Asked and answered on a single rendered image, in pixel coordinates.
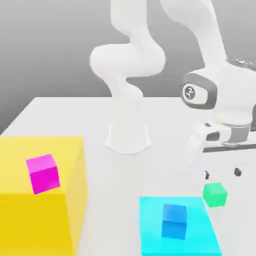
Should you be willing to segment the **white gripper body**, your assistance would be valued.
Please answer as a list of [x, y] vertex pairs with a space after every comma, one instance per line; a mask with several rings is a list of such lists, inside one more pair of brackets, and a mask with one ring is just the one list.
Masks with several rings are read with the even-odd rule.
[[235, 166], [256, 157], [256, 136], [244, 142], [227, 142], [220, 135], [192, 135], [188, 139], [188, 164], [193, 169]]

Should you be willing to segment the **large cyan box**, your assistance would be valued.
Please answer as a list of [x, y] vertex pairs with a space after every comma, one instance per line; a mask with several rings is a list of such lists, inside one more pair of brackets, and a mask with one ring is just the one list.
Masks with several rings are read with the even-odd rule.
[[[162, 237], [164, 204], [186, 206], [185, 240]], [[203, 199], [198, 196], [141, 196], [139, 234], [141, 256], [222, 256]]]

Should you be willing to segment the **large yellow box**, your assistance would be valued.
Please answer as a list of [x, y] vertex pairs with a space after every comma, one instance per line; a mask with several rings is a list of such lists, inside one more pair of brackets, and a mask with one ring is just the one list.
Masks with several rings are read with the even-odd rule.
[[[52, 154], [60, 187], [34, 194], [26, 160]], [[77, 256], [86, 206], [80, 136], [0, 136], [0, 256]]]

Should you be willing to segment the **small blue cube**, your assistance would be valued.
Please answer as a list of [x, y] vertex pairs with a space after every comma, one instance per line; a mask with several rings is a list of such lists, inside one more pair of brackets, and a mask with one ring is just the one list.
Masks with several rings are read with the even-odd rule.
[[187, 207], [165, 203], [162, 212], [161, 237], [185, 240], [187, 233]]

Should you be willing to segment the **small magenta cube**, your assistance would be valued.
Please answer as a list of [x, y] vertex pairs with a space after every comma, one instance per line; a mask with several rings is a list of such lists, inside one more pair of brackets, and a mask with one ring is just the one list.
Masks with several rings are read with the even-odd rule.
[[57, 164], [52, 154], [25, 160], [35, 195], [60, 187]]

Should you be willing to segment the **small green cube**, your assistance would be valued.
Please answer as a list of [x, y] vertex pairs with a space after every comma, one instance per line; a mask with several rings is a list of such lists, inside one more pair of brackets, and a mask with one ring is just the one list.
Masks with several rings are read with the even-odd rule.
[[207, 183], [203, 188], [203, 199], [210, 207], [225, 206], [228, 192], [220, 182]]

